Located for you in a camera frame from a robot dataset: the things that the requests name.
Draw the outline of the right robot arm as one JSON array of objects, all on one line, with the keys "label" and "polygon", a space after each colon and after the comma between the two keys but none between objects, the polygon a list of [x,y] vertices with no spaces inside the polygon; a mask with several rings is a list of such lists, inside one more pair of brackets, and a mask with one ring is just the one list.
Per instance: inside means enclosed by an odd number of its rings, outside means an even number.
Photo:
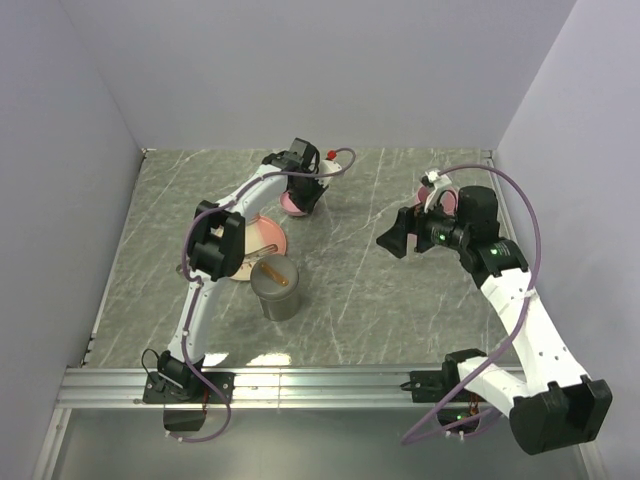
[{"label": "right robot arm", "polygon": [[452,214],[431,194],[424,204],[400,208],[376,240],[397,258],[406,255],[409,236],[418,253],[455,251],[508,334],[490,355],[467,349],[446,356],[443,395],[404,434],[404,445],[426,438],[422,426],[470,393],[508,418],[516,443],[529,455],[595,440],[612,404],[607,382],[592,379],[559,335],[534,286],[538,267],[501,236],[498,213],[496,193],[488,187],[462,188]]}]

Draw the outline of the pink cylindrical container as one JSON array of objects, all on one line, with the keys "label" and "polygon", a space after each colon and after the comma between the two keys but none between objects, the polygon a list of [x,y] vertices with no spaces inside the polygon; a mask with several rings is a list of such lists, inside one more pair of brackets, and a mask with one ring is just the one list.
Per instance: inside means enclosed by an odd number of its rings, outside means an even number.
[{"label": "pink cylindrical container", "polygon": [[[421,186],[416,192],[416,201],[424,203],[429,194],[430,191],[425,186]],[[455,190],[446,190],[437,198],[437,202],[447,215],[453,215],[458,204],[457,192]]]}]

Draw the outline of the metal serving tongs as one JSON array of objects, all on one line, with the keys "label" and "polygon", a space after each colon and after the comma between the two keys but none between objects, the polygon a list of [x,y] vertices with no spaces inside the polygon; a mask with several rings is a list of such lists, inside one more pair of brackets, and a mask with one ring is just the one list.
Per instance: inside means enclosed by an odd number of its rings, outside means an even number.
[{"label": "metal serving tongs", "polygon": [[278,247],[275,244],[269,244],[267,246],[261,247],[258,250],[250,252],[244,258],[240,268],[235,272],[234,275],[231,276],[231,279],[234,281],[248,281],[254,265],[265,256],[275,254],[277,250]]}]

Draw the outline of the pink round lid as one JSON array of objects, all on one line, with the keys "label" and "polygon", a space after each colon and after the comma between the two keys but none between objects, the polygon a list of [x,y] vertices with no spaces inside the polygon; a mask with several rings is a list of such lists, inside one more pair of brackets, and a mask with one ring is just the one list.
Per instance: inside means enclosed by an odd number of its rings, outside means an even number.
[{"label": "pink round lid", "polygon": [[282,210],[291,217],[304,217],[307,213],[300,210],[291,200],[289,193],[285,192],[279,197],[279,204]]}]

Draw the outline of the grey cylindrical container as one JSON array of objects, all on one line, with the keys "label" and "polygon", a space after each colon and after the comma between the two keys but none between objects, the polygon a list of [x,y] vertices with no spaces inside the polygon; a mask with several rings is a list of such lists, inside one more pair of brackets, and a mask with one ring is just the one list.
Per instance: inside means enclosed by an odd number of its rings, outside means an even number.
[{"label": "grey cylindrical container", "polygon": [[297,289],[268,295],[256,291],[256,296],[265,318],[275,322],[286,321],[294,317],[301,308],[301,296]]}]

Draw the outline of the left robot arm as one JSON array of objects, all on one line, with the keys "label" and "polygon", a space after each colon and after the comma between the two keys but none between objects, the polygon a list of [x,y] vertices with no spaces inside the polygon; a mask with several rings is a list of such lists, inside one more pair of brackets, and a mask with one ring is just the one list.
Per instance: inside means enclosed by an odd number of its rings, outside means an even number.
[{"label": "left robot arm", "polygon": [[336,156],[335,150],[321,155],[313,144],[296,138],[289,149],[267,155],[232,193],[197,206],[180,260],[189,282],[185,304],[168,347],[154,354],[156,369],[147,372],[144,403],[191,403],[205,396],[207,338],[222,290],[244,263],[247,223],[283,194],[310,213],[328,180],[342,171]]}]

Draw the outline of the grey round lid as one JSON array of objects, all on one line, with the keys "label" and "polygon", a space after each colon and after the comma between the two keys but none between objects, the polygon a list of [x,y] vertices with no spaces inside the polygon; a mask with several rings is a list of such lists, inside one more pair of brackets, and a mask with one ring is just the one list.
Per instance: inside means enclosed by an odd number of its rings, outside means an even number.
[{"label": "grey round lid", "polygon": [[282,300],[292,294],[299,282],[299,272],[287,256],[272,254],[260,259],[252,268],[253,292],[266,300]]}]

